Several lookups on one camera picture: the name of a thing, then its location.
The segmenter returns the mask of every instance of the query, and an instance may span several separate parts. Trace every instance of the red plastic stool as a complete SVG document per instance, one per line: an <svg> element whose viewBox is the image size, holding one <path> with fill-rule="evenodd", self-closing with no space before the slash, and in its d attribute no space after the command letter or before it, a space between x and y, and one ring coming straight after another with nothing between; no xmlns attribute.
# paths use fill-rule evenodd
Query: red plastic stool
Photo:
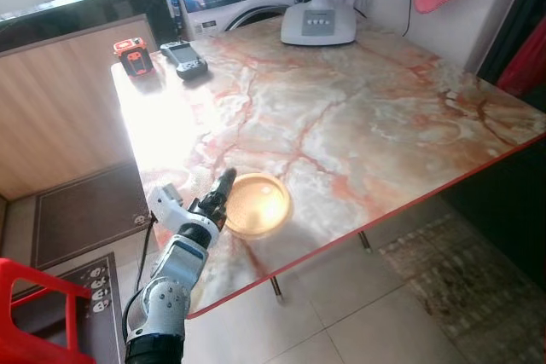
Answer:
<svg viewBox="0 0 546 364"><path fill-rule="evenodd" d="M28 280L43 286L30 296L11 301L11 289L16 280ZM48 292L67 295L65 315L67 318L67 347L63 348L47 340L23 332L11 320L11 309L42 297ZM95 364L88 355L78 351L76 333L76 297L90 298L90 289L74 285L9 259L0 258L0 362L13 364Z"/></svg>

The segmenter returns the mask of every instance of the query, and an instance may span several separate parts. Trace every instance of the table leg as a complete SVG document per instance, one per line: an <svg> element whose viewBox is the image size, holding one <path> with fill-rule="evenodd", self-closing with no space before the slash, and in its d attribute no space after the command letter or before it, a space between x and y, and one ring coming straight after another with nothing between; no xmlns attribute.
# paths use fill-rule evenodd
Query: table leg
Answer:
<svg viewBox="0 0 546 364"><path fill-rule="evenodd" d="M366 237L366 234L363 231L358 232L358 237L360 238L360 241L362 242L362 245L364 246L364 249L366 249L367 253L372 252L372 246L369 245L368 238Z"/></svg>
<svg viewBox="0 0 546 364"><path fill-rule="evenodd" d="M276 276L273 276L271 279L271 285L273 286L273 291L275 292L276 299L278 302L282 301L281 288L279 287L279 282L276 281Z"/></svg>

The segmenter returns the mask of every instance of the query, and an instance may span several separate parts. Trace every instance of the marble table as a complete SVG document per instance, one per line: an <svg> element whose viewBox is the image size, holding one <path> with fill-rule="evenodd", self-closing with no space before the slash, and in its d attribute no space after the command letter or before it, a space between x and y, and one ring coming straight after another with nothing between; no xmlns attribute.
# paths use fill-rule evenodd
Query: marble table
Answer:
<svg viewBox="0 0 546 364"><path fill-rule="evenodd" d="M234 166L293 199L271 236L222 231L190 317L544 136L538 110L365 20L355 43L325 48L282 44L280 24L195 42L210 72L193 82L161 54L145 78L112 67L146 195L172 182L189 204Z"/></svg>

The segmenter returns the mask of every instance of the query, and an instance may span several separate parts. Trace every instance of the doormat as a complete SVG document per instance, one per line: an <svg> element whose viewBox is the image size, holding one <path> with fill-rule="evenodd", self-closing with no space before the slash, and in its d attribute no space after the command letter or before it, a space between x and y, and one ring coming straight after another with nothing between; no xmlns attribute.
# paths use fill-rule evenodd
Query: doormat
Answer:
<svg viewBox="0 0 546 364"><path fill-rule="evenodd" d="M147 223L136 164L68 183L37 197L31 265L50 268L143 230Z"/></svg>
<svg viewBox="0 0 546 364"><path fill-rule="evenodd" d="M91 289L91 299L77 298L78 346L96 364L121 364L125 346L121 333L121 305L113 253L86 263L59 276ZM38 288L17 293L23 298ZM66 296L51 292L12 310L14 324L25 332L67 346L65 331Z"/></svg>
<svg viewBox="0 0 546 364"><path fill-rule="evenodd" d="M470 363L544 363L543 291L462 217L448 213L380 253Z"/></svg>

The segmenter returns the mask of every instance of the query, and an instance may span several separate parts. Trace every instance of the black countertop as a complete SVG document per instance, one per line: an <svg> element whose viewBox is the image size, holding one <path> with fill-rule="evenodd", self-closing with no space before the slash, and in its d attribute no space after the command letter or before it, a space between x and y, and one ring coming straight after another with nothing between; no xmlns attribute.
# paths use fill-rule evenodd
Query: black countertop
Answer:
<svg viewBox="0 0 546 364"><path fill-rule="evenodd" d="M157 43L176 38L166 0L53 0L0 14L0 52L145 14Z"/></svg>

